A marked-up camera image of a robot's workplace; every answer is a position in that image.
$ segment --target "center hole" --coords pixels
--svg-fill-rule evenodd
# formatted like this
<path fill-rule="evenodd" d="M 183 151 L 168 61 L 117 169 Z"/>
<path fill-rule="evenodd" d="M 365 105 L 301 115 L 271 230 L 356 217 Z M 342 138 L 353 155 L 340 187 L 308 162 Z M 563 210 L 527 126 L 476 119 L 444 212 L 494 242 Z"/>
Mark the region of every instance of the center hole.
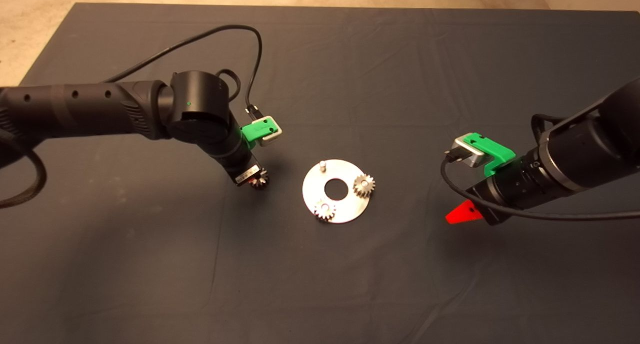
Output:
<path fill-rule="evenodd" d="M 344 199 L 348 192 L 349 187 L 347 187 L 347 183 L 339 179 L 329 180 L 329 182 L 324 185 L 324 193 L 334 201 Z"/>

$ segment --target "spur gear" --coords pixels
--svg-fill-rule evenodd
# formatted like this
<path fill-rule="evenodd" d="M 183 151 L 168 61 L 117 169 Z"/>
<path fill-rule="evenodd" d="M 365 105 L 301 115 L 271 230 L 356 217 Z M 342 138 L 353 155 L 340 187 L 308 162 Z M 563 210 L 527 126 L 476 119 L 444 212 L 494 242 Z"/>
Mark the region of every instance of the spur gear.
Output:
<path fill-rule="evenodd" d="M 315 216 L 322 221 L 329 221 L 329 219 L 333 218 L 334 215 L 336 215 L 336 205 L 321 200 L 315 205 L 313 214 L 315 214 Z"/>
<path fill-rule="evenodd" d="M 353 181 L 353 191 L 361 198 L 368 198 L 376 188 L 376 181 L 370 175 L 357 176 Z"/>
<path fill-rule="evenodd" d="M 269 184 L 269 175 L 266 169 L 263 169 L 257 177 L 249 179 L 249 184 L 255 189 L 262 189 Z"/>

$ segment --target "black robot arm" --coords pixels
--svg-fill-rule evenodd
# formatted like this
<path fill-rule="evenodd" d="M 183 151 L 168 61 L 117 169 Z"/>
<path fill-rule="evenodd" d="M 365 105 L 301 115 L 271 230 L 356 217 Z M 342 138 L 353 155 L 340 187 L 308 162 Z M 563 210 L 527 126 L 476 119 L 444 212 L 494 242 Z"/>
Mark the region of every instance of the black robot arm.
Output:
<path fill-rule="evenodd" d="M 549 130 L 541 128 L 548 121 Z M 470 153 L 452 150 L 442 163 L 446 183 L 468 198 L 489 224 L 512 215 L 554 221 L 640 218 L 640 211 L 543 214 L 525 209 L 612 182 L 640 171 L 640 78 L 569 118 L 534 115 L 537 146 L 466 191 L 445 166 Z"/>
<path fill-rule="evenodd" d="M 236 185 L 261 171 L 229 109 L 229 88 L 201 71 L 160 80 L 0 89 L 0 130 L 30 148 L 48 138 L 141 134 L 198 145 Z M 0 144 L 0 167 L 20 158 Z"/>

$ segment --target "metal disc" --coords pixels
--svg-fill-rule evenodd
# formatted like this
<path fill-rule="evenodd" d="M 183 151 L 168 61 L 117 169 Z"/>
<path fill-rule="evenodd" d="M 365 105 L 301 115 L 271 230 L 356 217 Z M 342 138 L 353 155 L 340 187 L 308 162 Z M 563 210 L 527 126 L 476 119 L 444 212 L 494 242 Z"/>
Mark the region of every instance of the metal disc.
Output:
<path fill-rule="evenodd" d="M 354 180 L 364 173 L 346 160 L 327 159 L 322 162 L 324 171 L 318 163 L 309 169 L 302 182 L 302 198 L 306 207 L 313 213 L 316 203 L 325 200 L 335 205 L 335 215 L 328 220 L 329 223 L 345 223 L 356 219 L 369 203 L 369 198 L 361 198 L 354 193 Z M 332 179 L 342 180 L 349 189 L 347 196 L 339 201 L 329 198 L 325 192 L 325 185 Z"/>

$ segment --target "black cylindrical joint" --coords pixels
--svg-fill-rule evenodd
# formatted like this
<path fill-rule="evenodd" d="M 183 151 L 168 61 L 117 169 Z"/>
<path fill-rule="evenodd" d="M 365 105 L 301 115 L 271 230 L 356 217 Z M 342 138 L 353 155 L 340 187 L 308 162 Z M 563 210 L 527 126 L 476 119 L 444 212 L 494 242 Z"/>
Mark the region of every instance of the black cylindrical joint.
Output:
<path fill-rule="evenodd" d="M 493 182 L 502 200 L 515 208 L 532 208 L 571 194 L 549 176 L 537 148 L 498 171 Z"/>
<path fill-rule="evenodd" d="M 585 119 L 553 135 L 547 148 L 548 156 L 557 169 L 550 173 L 555 173 L 560 183 L 563 182 L 561 177 L 565 176 L 587 189 L 638 171 L 632 162 L 622 157 L 598 118 Z"/>
<path fill-rule="evenodd" d="M 243 138 L 238 122 L 230 114 L 227 137 L 222 141 L 209 141 L 201 138 L 196 144 L 211 158 L 217 160 L 229 173 L 247 170 L 247 163 L 252 159 L 249 144 Z"/>
<path fill-rule="evenodd" d="M 620 154 L 640 165 L 640 78 L 606 97 L 598 113 Z"/>
<path fill-rule="evenodd" d="M 533 148 L 467 192 L 498 205 L 519 209 L 532 208 L 573 194 L 549 175 L 539 159 L 538 148 Z M 481 205 L 476 205 L 476 208 L 491 225 L 510 217 Z"/>
<path fill-rule="evenodd" d="M 179 141 L 197 144 L 222 165 L 236 184 L 257 164 L 238 122 L 229 110 L 229 88 L 201 71 L 176 73 L 171 80 L 173 110 L 166 124 Z"/>

